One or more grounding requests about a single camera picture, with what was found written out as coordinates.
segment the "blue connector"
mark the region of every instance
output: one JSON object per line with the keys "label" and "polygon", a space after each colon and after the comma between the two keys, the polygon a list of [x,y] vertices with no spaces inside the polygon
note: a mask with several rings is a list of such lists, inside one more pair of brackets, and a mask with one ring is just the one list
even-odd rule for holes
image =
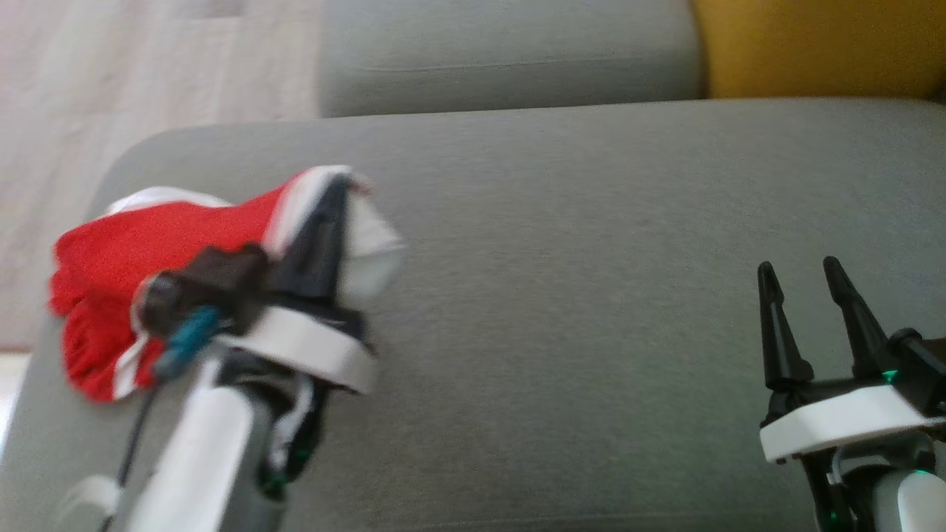
{"label": "blue connector", "polygon": [[165,352],[151,367],[151,376],[158,382],[182,376],[187,365],[210,343],[219,327],[220,313],[216,307],[195,309],[167,340]]}

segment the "black cable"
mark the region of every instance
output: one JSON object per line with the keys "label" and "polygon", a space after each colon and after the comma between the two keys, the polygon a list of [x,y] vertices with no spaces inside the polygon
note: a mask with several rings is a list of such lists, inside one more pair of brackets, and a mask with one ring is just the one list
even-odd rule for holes
{"label": "black cable", "polygon": [[[131,426],[131,434],[128,438],[128,445],[125,448],[125,458],[122,459],[121,468],[118,469],[118,489],[119,489],[119,500],[121,498],[122,492],[125,490],[125,485],[128,483],[128,477],[131,475],[131,466],[134,464],[134,457],[138,454],[138,441],[141,439],[141,433],[144,432],[145,421],[148,420],[148,414],[151,411],[151,406],[154,404],[154,399],[158,396],[158,391],[161,390],[161,383],[156,382],[154,386],[146,393],[144,400],[141,403],[141,408],[138,410],[138,416],[134,420],[134,425]],[[105,521],[102,522],[102,526],[98,529],[98,532],[108,532],[109,528],[112,527],[113,516],[108,516],[105,518]]]}

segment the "red cloth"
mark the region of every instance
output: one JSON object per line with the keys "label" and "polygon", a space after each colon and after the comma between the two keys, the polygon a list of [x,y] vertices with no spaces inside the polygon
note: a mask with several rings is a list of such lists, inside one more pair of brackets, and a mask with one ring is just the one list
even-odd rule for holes
{"label": "red cloth", "polygon": [[[131,300],[138,285],[163,270],[183,268],[201,249],[236,250],[261,241],[285,185],[245,204],[205,207],[184,202],[119,212],[85,223],[55,246],[49,308],[65,317],[62,355],[69,382],[89,399],[112,401],[118,357],[135,341]],[[162,346],[151,340],[135,383],[150,384]]]}

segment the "red and white cloth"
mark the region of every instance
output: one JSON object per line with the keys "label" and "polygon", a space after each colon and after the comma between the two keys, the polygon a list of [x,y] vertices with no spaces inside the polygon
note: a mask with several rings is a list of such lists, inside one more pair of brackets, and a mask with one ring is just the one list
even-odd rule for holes
{"label": "red and white cloth", "polygon": [[[62,355],[69,382],[98,401],[121,399],[150,385],[150,367],[163,346],[141,329],[131,308],[142,281],[183,268],[207,245],[236,250],[256,241],[271,257],[281,257],[338,174],[352,172],[311,168],[239,205],[179,188],[147,188],[62,235],[55,246],[58,269],[50,279],[49,308],[65,317]],[[339,296],[345,307],[364,309],[394,277],[404,246],[371,205],[365,187],[356,189],[359,193],[349,195]]]}

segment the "white plastic part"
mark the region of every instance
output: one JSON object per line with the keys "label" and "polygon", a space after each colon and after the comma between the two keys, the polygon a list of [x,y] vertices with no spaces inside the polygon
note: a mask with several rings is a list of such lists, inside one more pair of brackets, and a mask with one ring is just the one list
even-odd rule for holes
{"label": "white plastic part", "polygon": [[943,532],[946,530],[946,483],[929,473],[911,473],[900,482],[897,508],[901,532]]}
{"label": "white plastic part", "polygon": [[925,417],[889,385],[871,386],[803,406],[759,431],[765,459],[807,453],[946,423]]}
{"label": "white plastic part", "polygon": [[252,428],[252,407],[236,390],[214,388],[191,398],[129,530],[218,530]]}
{"label": "white plastic part", "polygon": [[267,307],[245,335],[216,340],[361,394],[377,381],[377,361],[361,342],[295,310]]}
{"label": "white plastic part", "polygon": [[90,505],[102,510],[106,516],[118,511],[122,489],[114,478],[91,475],[72,486],[56,508],[56,530],[71,530],[69,517],[81,505]]}

